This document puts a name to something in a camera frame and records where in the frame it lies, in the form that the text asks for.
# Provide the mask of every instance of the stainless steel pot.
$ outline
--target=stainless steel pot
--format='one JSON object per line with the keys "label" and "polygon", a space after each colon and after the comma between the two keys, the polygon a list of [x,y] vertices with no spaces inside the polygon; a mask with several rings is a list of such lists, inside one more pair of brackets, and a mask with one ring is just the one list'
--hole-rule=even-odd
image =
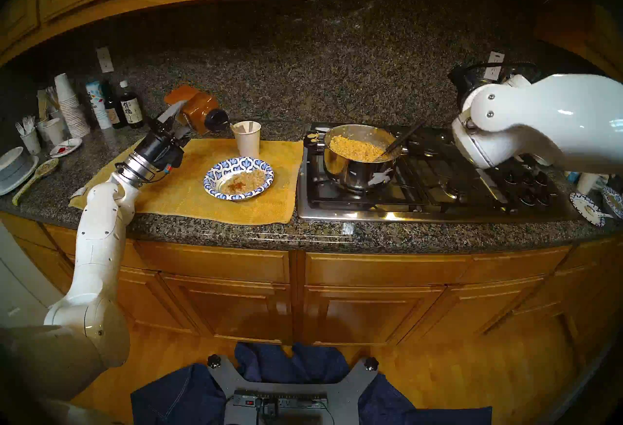
{"label": "stainless steel pot", "polygon": [[401,148],[385,155],[378,162],[359,162],[343,157],[330,148],[331,139],[335,136],[369,142],[381,148],[386,148],[396,140],[396,137],[387,130],[367,125],[341,125],[332,128],[324,138],[325,172],[331,180],[353,192],[367,192],[391,180],[396,168],[396,159],[402,154]]}

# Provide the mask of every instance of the bottle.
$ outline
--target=bottle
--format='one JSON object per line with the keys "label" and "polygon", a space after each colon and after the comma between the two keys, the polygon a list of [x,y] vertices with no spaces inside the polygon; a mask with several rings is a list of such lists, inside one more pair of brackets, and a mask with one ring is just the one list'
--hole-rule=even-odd
{"label": "bottle", "polygon": [[112,87],[108,80],[101,82],[101,93],[104,95],[104,108],[108,114],[108,120],[113,125],[113,128],[123,128],[128,122],[123,114],[121,103],[115,96]]}
{"label": "bottle", "polygon": [[99,81],[91,81],[87,83],[87,93],[91,99],[91,108],[97,118],[97,123],[100,124],[100,128],[105,130],[110,128],[110,119],[108,118],[108,112],[105,108],[104,95],[101,92],[101,84]]}
{"label": "bottle", "polygon": [[123,95],[119,98],[125,119],[128,121],[130,128],[140,128],[143,126],[143,114],[141,107],[138,106],[137,94],[128,86],[128,82],[123,80],[119,86],[123,88]]}
{"label": "bottle", "polygon": [[225,110],[219,107],[216,98],[207,93],[198,92],[182,107],[180,115],[199,135],[220,132],[229,127],[229,118]]}

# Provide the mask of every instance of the electrical outlet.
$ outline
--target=electrical outlet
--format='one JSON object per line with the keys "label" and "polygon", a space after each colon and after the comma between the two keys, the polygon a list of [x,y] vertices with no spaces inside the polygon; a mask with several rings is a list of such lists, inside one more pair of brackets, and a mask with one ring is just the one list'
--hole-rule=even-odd
{"label": "electrical outlet", "polygon": [[97,59],[100,60],[100,67],[102,73],[110,73],[114,71],[113,62],[110,59],[110,51],[105,46],[103,48],[97,48],[95,50],[97,52]]}
{"label": "electrical outlet", "polygon": [[[492,51],[489,55],[489,63],[502,63],[504,61],[504,53],[496,53]],[[494,66],[485,70],[485,78],[487,80],[497,81],[500,77],[501,66]]]}

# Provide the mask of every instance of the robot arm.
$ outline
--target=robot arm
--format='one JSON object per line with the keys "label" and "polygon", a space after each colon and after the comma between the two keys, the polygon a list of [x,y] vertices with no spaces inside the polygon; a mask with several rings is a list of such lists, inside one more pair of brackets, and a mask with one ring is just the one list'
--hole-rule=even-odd
{"label": "robot arm", "polygon": [[565,170],[623,168],[623,85],[597,75],[521,75],[477,87],[452,123],[457,147],[478,168],[535,154]]}
{"label": "robot arm", "polygon": [[[182,147],[192,128],[173,131],[173,123],[185,103],[172,105],[150,122],[151,132],[135,151],[117,164],[107,182],[89,191],[67,295],[50,308],[43,326],[13,329],[5,338],[36,395],[70,400],[103,371],[128,358],[129,333],[117,305],[125,229],[134,217],[139,189],[182,162]],[[220,120],[210,130],[227,125],[227,115],[220,111]]]}

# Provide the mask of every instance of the gas stove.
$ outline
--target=gas stove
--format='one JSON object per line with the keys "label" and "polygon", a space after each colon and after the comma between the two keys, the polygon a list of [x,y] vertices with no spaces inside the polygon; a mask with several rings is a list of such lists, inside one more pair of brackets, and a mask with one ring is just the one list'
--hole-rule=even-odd
{"label": "gas stove", "polygon": [[[309,134],[340,124],[318,122]],[[383,127],[395,136],[407,127]],[[392,180],[367,193],[352,193],[330,180],[324,149],[305,140],[298,179],[301,219],[327,221],[527,222],[575,219],[565,195],[528,155],[496,168],[476,169],[443,128],[422,128],[404,146]]]}

